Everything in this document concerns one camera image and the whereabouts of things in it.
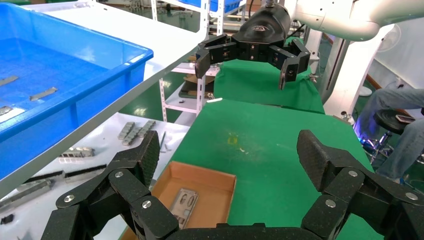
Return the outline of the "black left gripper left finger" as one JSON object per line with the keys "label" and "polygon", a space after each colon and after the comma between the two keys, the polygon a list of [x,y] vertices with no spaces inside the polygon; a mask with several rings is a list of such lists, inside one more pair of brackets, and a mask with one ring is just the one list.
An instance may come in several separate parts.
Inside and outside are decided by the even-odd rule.
{"label": "black left gripper left finger", "polygon": [[117,152],[102,173],[56,200],[42,239],[92,240],[116,216],[140,240],[169,238],[179,230],[178,221],[149,189],[159,154],[154,130],[137,147]]}

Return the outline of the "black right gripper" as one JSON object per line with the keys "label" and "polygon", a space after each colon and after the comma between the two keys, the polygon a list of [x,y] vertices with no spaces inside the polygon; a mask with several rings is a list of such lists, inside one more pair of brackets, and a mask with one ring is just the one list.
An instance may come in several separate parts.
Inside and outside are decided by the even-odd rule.
{"label": "black right gripper", "polygon": [[231,38],[223,34],[198,44],[196,77],[201,79],[211,65],[226,61],[268,61],[280,70],[278,88],[283,90],[287,82],[295,82],[297,75],[308,69],[311,55],[297,38],[284,46],[290,25],[291,18],[284,6],[260,8]]}

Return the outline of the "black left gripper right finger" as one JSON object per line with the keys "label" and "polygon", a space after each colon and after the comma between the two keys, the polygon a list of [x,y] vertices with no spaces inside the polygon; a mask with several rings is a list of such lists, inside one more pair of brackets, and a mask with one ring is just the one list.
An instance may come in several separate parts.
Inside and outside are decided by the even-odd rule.
{"label": "black left gripper right finger", "polygon": [[320,193],[301,227],[334,240],[350,215],[386,240],[424,237],[424,196],[366,169],[348,151],[326,146],[308,129],[297,138],[299,162]]}

